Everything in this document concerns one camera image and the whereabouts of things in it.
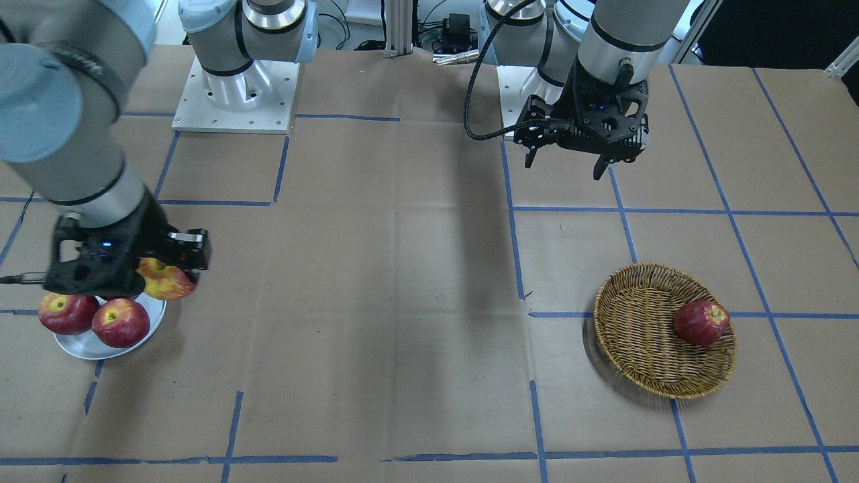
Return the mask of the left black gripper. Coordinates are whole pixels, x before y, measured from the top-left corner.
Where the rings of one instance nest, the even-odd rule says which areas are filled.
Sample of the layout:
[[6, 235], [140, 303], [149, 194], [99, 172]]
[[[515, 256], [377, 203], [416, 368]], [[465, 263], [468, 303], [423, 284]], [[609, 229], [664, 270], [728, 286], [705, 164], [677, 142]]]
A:
[[[536, 149], [556, 144], [562, 149], [575, 150], [576, 101], [571, 95], [561, 95], [549, 104], [539, 95], [528, 95], [513, 131], [513, 141], [523, 146], [524, 168], [533, 166]], [[610, 155], [600, 155], [593, 165], [593, 180], [600, 180], [613, 163]]]

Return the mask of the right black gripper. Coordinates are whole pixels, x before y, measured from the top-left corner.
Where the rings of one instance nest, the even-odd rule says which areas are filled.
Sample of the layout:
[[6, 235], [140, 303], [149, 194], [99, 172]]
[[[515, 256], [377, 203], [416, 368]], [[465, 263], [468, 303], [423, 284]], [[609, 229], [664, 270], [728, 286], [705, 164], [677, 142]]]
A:
[[211, 263], [209, 230], [181, 232], [168, 222], [165, 211], [153, 198], [146, 198], [138, 238], [138, 254], [184, 271], [206, 271]]

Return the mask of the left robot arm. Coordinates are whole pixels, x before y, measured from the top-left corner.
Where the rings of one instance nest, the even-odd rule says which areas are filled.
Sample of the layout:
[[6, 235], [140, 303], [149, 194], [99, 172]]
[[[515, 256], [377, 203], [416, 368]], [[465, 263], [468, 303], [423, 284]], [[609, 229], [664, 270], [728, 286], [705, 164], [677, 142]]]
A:
[[526, 168], [552, 144], [598, 156], [596, 180], [613, 163], [635, 162], [650, 141], [648, 77], [686, 8], [685, 1], [597, 1], [575, 36], [565, 2], [485, 2], [476, 66], [532, 67], [560, 95], [555, 101], [528, 95], [512, 125], [478, 134], [466, 93], [466, 133], [473, 140], [511, 133]]

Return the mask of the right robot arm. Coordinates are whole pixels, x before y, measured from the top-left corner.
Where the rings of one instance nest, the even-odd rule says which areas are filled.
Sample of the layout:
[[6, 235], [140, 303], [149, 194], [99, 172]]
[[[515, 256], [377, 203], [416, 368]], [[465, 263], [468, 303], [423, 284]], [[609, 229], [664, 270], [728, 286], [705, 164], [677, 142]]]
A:
[[[195, 53], [179, 131], [287, 131], [292, 74], [313, 60], [312, 1], [181, 1]], [[88, 253], [116, 265], [154, 257], [208, 266], [207, 233], [172, 228], [111, 137], [156, 39], [150, 1], [2, 2], [2, 160]]]

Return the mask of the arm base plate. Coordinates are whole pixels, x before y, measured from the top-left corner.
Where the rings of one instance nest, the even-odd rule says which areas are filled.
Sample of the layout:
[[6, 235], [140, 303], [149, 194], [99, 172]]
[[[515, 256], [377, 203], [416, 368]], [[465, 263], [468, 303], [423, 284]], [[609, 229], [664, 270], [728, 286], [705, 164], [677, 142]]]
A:
[[194, 59], [176, 107], [180, 132], [283, 134], [291, 130], [301, 65], [256, 60], [233, 76], [215, 76]]
[[537, 66], [499, 65], [497, 77], [503, 126], [515, 125], [530, 95], [553, 104], [564, 86], [564, 79], [555, 79]]

